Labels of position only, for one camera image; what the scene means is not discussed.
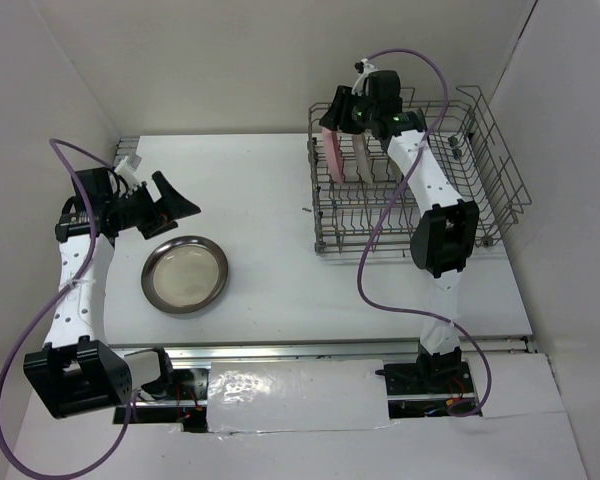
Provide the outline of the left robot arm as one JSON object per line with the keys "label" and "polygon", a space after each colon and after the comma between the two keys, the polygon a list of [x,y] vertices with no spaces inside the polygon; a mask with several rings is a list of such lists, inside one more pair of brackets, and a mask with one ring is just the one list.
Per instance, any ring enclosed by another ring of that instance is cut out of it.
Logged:
{"label": "left robot arm", "polygon": [[200,213],[161,172],[152,175],[160,198],[106,167],[80,170],[75,194],[62,208],[55,236],[62,260],[60,299],[41,350],[26,354],[23,370],[49,413],[67,418],[123,406],[137,389],[156,399],[176,390],[177,374],[161,347],[122,358],[105,339],[106,281],[120,232],[151,239]]}

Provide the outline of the pink plate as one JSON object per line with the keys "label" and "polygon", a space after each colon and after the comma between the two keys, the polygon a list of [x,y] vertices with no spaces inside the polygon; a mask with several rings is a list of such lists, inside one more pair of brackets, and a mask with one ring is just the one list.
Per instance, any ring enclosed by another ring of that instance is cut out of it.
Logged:
{"label": "pink plate", "polygon": [[343,160],[337,133],[322,127],[321,135],[325,159],[331,178],[334,182],[342,184],[344,182]]}

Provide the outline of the brown rimmed cream plate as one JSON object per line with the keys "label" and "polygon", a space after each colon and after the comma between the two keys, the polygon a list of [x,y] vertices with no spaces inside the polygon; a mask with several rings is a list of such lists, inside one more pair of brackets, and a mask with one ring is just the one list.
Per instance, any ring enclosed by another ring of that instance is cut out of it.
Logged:
{"label": "brown rimmed cream plate", "polygon": [[229,280],[225,252],[214,241],[186,235],[170,239],[147,257],[141,272],[146,300],[157,310],[185,315],[216,301]]}

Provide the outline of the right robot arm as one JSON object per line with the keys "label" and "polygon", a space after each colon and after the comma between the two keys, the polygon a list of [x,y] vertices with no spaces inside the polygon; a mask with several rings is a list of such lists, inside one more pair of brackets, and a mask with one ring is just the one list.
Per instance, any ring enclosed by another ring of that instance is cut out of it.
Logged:
{"label": "right robot arm", "polygon": [[428,392],[440,391],[461,367],[457,330],[458,286],[472,255],[479,208],[451,185],[429,145],[422,111],[404,111],[397,72],[379,70],[366,60],[356,66],[353,86],[337,88],[319,121],[331,178],[345,180],[338,136],[350,136],[358,171],[372,178],[366,138],[376,139],[411,190],[420,220],[410,240],[411,258],[427,273],[429,307],[418,342],[416,379]]}

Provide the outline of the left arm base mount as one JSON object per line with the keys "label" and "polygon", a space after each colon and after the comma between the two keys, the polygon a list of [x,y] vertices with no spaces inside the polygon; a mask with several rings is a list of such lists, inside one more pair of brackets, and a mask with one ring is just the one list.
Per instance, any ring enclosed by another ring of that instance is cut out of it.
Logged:
{"label": "left arm base mount", "polygon": [[178,426],[184,432],[206,433],[210,369],[178,366],[163,348],[144,349],[122,357],[135,394],[131,406],[115,409],[113,422]]}

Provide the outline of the cream plate with tree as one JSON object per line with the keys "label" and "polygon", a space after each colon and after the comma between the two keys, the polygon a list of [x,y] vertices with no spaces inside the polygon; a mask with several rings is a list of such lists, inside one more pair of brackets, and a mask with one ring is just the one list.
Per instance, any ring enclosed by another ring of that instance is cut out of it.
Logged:
{"label": "cream plate with tree", "polygon": [[404,179],[404,175],[407,173],[408,168],[406,167],[407,155],[402,150],[397,150],[387,153],[391,171],[398,183],[401,183]]}

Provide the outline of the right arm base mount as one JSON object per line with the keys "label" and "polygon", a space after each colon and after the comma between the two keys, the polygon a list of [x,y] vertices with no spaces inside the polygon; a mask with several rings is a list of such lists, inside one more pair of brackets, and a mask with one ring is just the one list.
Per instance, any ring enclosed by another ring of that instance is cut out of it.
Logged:
{"label": "right arm base mount", "polygon": [[469,365],[459,346],[441,355],[419,345],[415,361],[385,363],[375,374],[384,379],[390,419],[479,414]]}

